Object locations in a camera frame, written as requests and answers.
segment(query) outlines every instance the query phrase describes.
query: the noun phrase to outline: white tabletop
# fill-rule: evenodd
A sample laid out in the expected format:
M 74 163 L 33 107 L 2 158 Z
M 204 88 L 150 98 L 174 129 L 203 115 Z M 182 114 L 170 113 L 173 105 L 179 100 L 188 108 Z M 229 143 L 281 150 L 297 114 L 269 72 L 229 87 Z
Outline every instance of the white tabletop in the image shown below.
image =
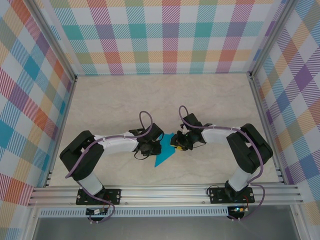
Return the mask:
M 178 107 L 185 105 L 202 124 L 241 127 L 253 124 L 264 136 L 247 80 L 233 74 L 154 74 L 80 77 L 63 132 L 60 152 L 82 131 L 94 135 L 122 134 L 141 127 L 139 112 L 148 111 L 167 134 L 182 123 Z M 149 119 L 143 117 L 145 125 Z M 155 167 L 155 156 L 137 160 L 131 152 L 100 158 L 94 172 L 104 185 L 162 185 L 224 183 L 237 163 L 226 145 L 207 144 L 192 151 L 176 151 Z M 57 157 L 51 186 L 77 185 Z M 256 182 L 278 182 L 270 159 Z

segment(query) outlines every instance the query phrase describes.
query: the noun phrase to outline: perforated metal strip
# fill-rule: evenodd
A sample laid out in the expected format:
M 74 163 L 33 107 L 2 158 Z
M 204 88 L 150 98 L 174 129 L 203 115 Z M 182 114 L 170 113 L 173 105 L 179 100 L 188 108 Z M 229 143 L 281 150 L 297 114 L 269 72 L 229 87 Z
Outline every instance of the perforated metal strip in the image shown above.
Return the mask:
M 114 217 L 203 217 L 227 216 L 226 206 L 205 207 L 118 207 Z M 88 217 L 86 208 L 42 208 L 40 218 Z

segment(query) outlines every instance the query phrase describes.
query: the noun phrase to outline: plaid wall panel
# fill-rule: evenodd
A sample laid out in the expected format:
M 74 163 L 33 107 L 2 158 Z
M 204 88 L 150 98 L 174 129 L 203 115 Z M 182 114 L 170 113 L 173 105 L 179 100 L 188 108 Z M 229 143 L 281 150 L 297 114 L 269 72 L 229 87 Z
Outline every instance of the plaid wall panel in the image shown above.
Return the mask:
M 265 45 L 267 43 L 267 40 L 269 39 L 269 36 L 270 36 L 272 30 L 274 29 L 277 20 L 281 16 L 282 11 L 284 10 L 285 5 L 286 5 L 287 2 L 288 2 L 288 0 L 281 0 L 281 3 L 279 5 L 278 9 L 276 10 L 275 15 L 273 16 L 272 21 L 271 21 L 267 31 L 265 32 L 265 34 L 263 36 L 263 39 L 262 39 L 262 41 L 261 41 L 261 43 L 259 45 L 259 48 L 258 48 L 258 50 L 256 51 L 256 53 L 254 55 L 254 58 L 253 58 L 253 60 L 251 62 L 251 65 L 250 65 L 250 67 L 248 69 L 249 72 L 251 72 L 253 70 L 253 68 L 254 68 L 254 66 L 255 66 L 255 64 L 257 62 L 257 59 L 258 59 L 262 49 L 265 47 Z
M 0 240 L 22 232 L 71 84 L 23 0 L 0 0 Z
M 86 75 L 247 72 L 275 21 L 269 10 L 281 2 L 37 1 L 65 36 L 60 42 L 71 64 Z
M 320 0 L 299 1 L 256 83 L 289 182 L 300 186 L 319 238 Z

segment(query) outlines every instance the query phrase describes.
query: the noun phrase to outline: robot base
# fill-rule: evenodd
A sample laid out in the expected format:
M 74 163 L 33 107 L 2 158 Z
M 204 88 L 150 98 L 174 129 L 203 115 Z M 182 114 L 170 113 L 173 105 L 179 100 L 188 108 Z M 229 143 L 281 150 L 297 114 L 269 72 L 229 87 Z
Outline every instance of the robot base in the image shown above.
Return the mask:
M 252 204 L 255 202 L 254 192 L 251 187 L 246 187 L 234 201 L 230 201 L 225 193 L 225 187 L 211 187 L 208 189 L 211 204 Z

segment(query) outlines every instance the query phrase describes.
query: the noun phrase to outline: cable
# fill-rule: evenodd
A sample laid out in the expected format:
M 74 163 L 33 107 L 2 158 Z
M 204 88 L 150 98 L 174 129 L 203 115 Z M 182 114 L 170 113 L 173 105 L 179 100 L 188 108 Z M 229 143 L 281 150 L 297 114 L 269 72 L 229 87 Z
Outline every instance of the cable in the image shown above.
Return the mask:
M 178 110 L 179 116 L 180 116 L 182 122 L 183 122 L 185 125 L 187 125 L 187 126 L 189 126 L 189 127 L 191 127 L 191 128 L 194 128 L 194 129 L 221 129 L 221 130 L 236 131 L 236 132 L 242 134 L 242 135 L 249 141 L 249 143 L 251 144 L 251 146 L 253 147 L 256 155 L 258 156 L 259 162 L 260 162 L 260 172 L 259 172 L 259 174 L 258 174 L 257 176 L 254 176 L 253 178 L 251 178 L 247 183 L 248 183 L 248 185 L 252 185 L 252 186 L 256 186 L 256 187 L 262 188 L 263 194 L 262 194 L 262 199 L 261 199 L 260 203 L 258 204 L 258 206 L 256 207 L 256 209 L 255 209 L 252 213 L 250 213 L 249 215 L 244 216 L 244 217 L 242 218 L 242 219 L 247 219 L 249 216 L 251 216 L 253 213 L 255 213 L 255 212 L 260 208 L 260 206 L 261 206 L 262 203 L 264 202 L 265 196 L 266 196 L 266 190 L 265 190 L 265 188 L 264 188 L 262 185 L 260 185 L 260 184 L 252 184 L 252 183 L 251 183 L 252 181 L 254 181 L 254 180 L 256 180 L 257 178 L 261 177 L 261 175 L 262 175 L 262 173 L 263 173 L 263 171 L 264 171 L 264 162 L 263 162 L 263 160 L 262 160 L 262 157 L 261 157 L 261 155 L 260 155 L 260 152 L 259 152 L 257 146 L 255 145 L 255 143 L 251 140 L 251 138 L 250 138 L 245 132 L 241 131 L 241 130 L 238 129 L 238 128 L 225 127 L 225 126 L 194 126 L 194 125 L 191 125 L 191 124 L 189 124 L 187 121 L 185 121 L 184 118 L 182 117 L 182 115 L 181 115 L 181 108 L 184 108 L 184 109 L 185 109 L 187 115 L 189 115 L 189 112 L 188 112 L 188 109 L 186 108 L 186 106 L 181 105 L 181 106 L 179 107 L 179 110 Z
M 256 180 L 257 178 L 260 178 L 260 177 L 261 177 L 261 175 L 262 175 L 262 173 L 263 173 L 263 171 L 264 171 L 264 162 L 263 162 L 263 160 L 262 160 L 262 158 L 261 158 L 261 155 L 260 155 L 260 152 L 258 151 L 257 146 L 255 145 L 255 143 L 251 140 L 251 138 L 250 138 L 245 132 L 241 131 L 241 130 L 238 129 L 238 128 L 226 127 L 226 126 L 193 126 L 193 125 L 189 124 L 188 122 L 186 122 L 186 121 L 184 120 L 184 118 L 183 118 L 182 115 L 181 115 L 181 108 L 184 108 L 184 109 L 185 109 L 187 115 L 189 114 L 189 112 L 188 112 L 186 106 L 181 105 L 181 106 L 179 107 L 179 116 L 180 116 L 182 122 L 183 122 L 185 125 L 187 125 L 187 126 L 189 126 L 189 127 L 191 127 L 191 128 L 194 128 L 194 129 L 221 129 L 221 130 L 231 130 L 231 131 L 236 131 L 236 132 L 242 134 L 242 135 L 249 141 L 249 143 L 251 144 L 251 146 L 253 147 L 256 155 L 258 156 L 259 162 L 260 162 L 260 172 L 259 172 L 259 174 L 258 174 L 257 176 L 254 176 L 253 178 L 251 178 L 251 179 L 248 181 L 248 184 L 251 183 L 252 181 Z
M 104 202 L 104 203 L 103 203 L 103 207 L 102 207 L 102 210 L 103 210 L 103 211 L 105 211 L 105 205 L 106 205 L 106 203 Z
M 109 216 L 106 216 L 105 218 L 103 218 L 103 219 L 100 220 L 100 221 L 93 221 L 93 220 L 91 219 L 91 215 L 90 215 L 90 216 L 89 216 L 89 220 L 91 221 L 90 223 L 95 223 L 95 224 L 103 223 L 103 222 L 107 221 L 108 219 L 110 219 L 113 214 L 115 214 L 115 212 L 116 212 L 116 207 L 115 207 L 115 205 L 114 205 L 112 202 L 107 201 L 107 200 L 104 200 L 104 199 L 102 199 L 102 198 L 99 198 L 99 197 L 96 197 L 96 196 L 92 195 L 90 192 L 88 192 L 88 191 L 81 185 L 81 183 L 80 183 L 79 181 L 77 181 L 77 183 L 82 187 L 83 191 L 84 191 L 88 196 L 90 196 L 91 198 L 93 198 L 93 199 L 95 199 L 95 200 L 98 200 L 98 201 L 100 201 L 100 202 L 109 204 L 109 208 L 110 208 L 110 206 L 113 207 L 113 210 L 112 210 L 111 214 L 110 214 Z
M 208 187 L 208 188 L 206 189 L 206 194 L 208 195 L 208 197 L 210 197 L 208 191 L 209 191 L 209 189 L 210 189 L 211 187 L 213 187 L 213 186 L 217 186 L 218 189 L 220 188 L 218 185 L 215 185 L 215 184 L 214 184 L 214 185 L 211 185 L 210 187 Z
M 134 156 L 135 159 L 138 159 L 138 160 L 145 160 L 145 159 L 147 159 L 147 158 L 150 156 L 150 155 L 148 155 L 148 156 L 146 156 L 146 157 L 144 157 L 144 158 L 137 158 L 137 157 L 136 157 L 137 153 L 138 153 L 138 152 L 136 151 L 133 156 Z
M 265 197 L 266 197 L 266 190 L 262 185 L 255 184 L 255 183 L 253 184 L 252 183 L 251 186 L 260 187 L 262 189 L 262 192 L 263 192 L 262 193 L 262 198 L 261 198 L 261 201 L 259 202 L 258 206 L 256 206 L 256 208 L 253 210 L 253 212 L 251 212 L 250 214 L 244 216 L 241 220 L 248 219 L 249 217 L 251 217 L 261 207 L 261 205 L 264 202 Z
M 249 210 L 249 199 L 248 199 L 248 197 L 246 195 L 243 195 L 243 197 L 246 200 L 246 208 Z
M 200 146 L 194 146 L 193 149 L 196 149 L 196 148 L 198 148 L 198 147 L 202 147 L 202 146 L 204 146 L 204 145 L 206 145 L 206 143 L 205 143 L 205 144 L 202 144 L 202 145 L 200 145 Z
M 89 149 L 90 149 L 93 145 L 95 145 L 96 143 L 99 143 L 99 142 L 104 141 L 104 140 L 107 140 L 107 139 L 113 139 L 113 138 L 138 139 L 138 138 L 142 138 L 142 137 L 146 136 L 147 134 L 149 134 L 150 131 L 151 131 L 152 124 L 154 123 L 154 121 L 153 121 L 153 118 L 152 118 L 152 116 L 150 115 L 150 113 L 148 113 L 147 111 L 141 111 L 141 112 L 139 113 L 139 119 L 140 119 L 140 122 L 141 122 L 141 123 L 142 123 L 142 120 L 141 120 L 141 114 L 142 114 L 142 113 L 147 114 L 147 115 L 149 116 L 149 118 L 150 118 L 150 127 L 149 127 L 149 129 L 148 129 L 144 134 L 141 134 L 141 135 L 138 135 L 138 136 L 124 136 L 124 135 L 105 136 L 105 137 L 102 137 L 102 138 L 99 138 L 99 139 L 93 141 L 92 143 L 90 143 L 89 146 L 86 147 L 86 149 L 83 151 L 83 153 L 81 154 L 81 156 L 79 157 L 79 159 L 76 161 L 76 163 L 74 164 L 74 166 L 73 166 L 73 168 L 70 170 L 70 172 L 65 176 L 65 178 L 66 178 L 66 179 L 69 178 L 69 177 L 74 173 L 74 171 L 77 169 L 78 165 L 80 164 L 81 160 L 84 158 L 85 154 L 86 154 L 86 153 L 89 151 Z M 111 214 L 110 214 L 109 216 L 106 216 L 104 219 L 102 219 L 102 220 L 99 221 L 99 222 L 98 222 L 98 221 L 94 222 L 94 221 L 91 219 L 91 216 L 90 216 L 89 219 L 90 219 L 91 223 L 96 223 L 96 224 L 98 224 L 98 223 L 103 223 L 104 221 L 106 221 L 106 220 L 108 220 L 109 218 L 111 218 L 111 216 L 112 216 L 113 214 L 115 214 L 115 212 L 116 212 L 116 207 L 115 207 L 115 205 L 114 205 L 112 202 L 107 201 L 107 200 L 104 200 L 104 199 L 102 199 L 102 198 L 99 198 L 99 197 L 96 197 L 96 196 L 92 195 L 90 192 L 88 192 L 88 191 L 81 185 L 81 183 L 80 183 L 79 181 L 77 181 L 77 183 L 82 187 L 83 191 L 84 191 L 88 196 L 90 196 L 91 198 L 93 198 L 93 199 L 95 199 L 95 200 L 98 200 L 98 201 L 101 201 L 101 202 L 103 202 L 103 203 L 109 204 L 109 207 L 110 207 L 110 206 L 113 207 L 113 210 L 112 210 Z

